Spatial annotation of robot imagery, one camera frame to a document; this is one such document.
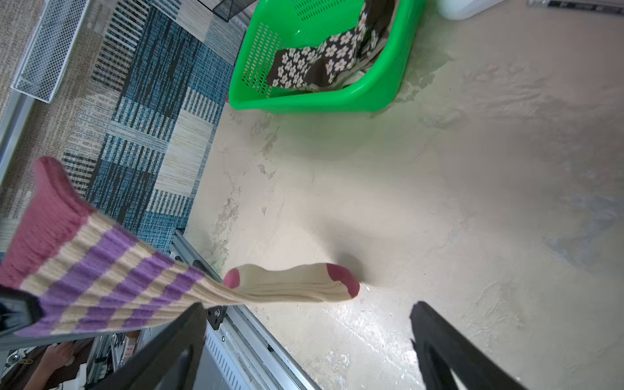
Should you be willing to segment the dark floral pattern sock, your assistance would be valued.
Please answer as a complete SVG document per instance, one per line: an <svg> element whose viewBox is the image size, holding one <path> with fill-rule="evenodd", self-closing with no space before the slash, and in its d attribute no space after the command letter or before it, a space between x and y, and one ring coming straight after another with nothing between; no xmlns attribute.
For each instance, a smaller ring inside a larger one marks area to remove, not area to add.
<svg viewBox="0 0 624 390"><path fill-rule="evenodd" d="M398 4L365 1L354 28L332 35L318 46L278 50L267 84L303 92L325 92L353 84L385 48Z"/></svg>

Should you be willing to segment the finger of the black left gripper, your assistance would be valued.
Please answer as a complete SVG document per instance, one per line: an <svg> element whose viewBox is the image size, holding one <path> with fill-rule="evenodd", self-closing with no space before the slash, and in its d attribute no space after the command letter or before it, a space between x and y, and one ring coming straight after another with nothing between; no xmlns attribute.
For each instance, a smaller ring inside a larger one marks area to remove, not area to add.
<svg viewBox="0 0 624 390"><path fill-rule="evenodd" d="M43 316L44 311L37 297L20 290L1 287L1 336L30 327Z"/></svg>

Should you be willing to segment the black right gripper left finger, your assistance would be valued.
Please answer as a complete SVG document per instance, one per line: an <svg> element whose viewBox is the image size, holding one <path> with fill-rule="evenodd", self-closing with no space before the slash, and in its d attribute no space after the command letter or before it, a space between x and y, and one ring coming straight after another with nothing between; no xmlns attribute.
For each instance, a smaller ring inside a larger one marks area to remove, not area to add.
<svg viewBox="0 0 624 390"><path fill-rule="evenodd" d="M205 343L206 313L193 304L96 389L191 389Z"/></svg>

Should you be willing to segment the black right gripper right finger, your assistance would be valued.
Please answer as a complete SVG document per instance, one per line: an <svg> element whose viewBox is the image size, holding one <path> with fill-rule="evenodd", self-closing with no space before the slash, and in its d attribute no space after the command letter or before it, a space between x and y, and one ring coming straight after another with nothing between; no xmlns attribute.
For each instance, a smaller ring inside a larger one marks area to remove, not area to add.
<svg viewBox="0 0 624 390"><path fill-rule="evenodd" d="M523 389L427 302L410 313L419 370L427 389Z"/></svg>

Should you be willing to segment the person hand in background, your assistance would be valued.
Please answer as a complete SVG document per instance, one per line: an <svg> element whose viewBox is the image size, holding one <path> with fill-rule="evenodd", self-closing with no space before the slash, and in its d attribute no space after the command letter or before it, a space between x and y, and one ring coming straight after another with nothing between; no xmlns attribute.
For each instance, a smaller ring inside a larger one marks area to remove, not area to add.
<svg viewBox="0 0 624 390"><path fill-rule="evenodd" d="M37 368L37 373L50 376L56 370L64 367L73 360L74 343L66 341L60 344L49 345Z"/></svg>

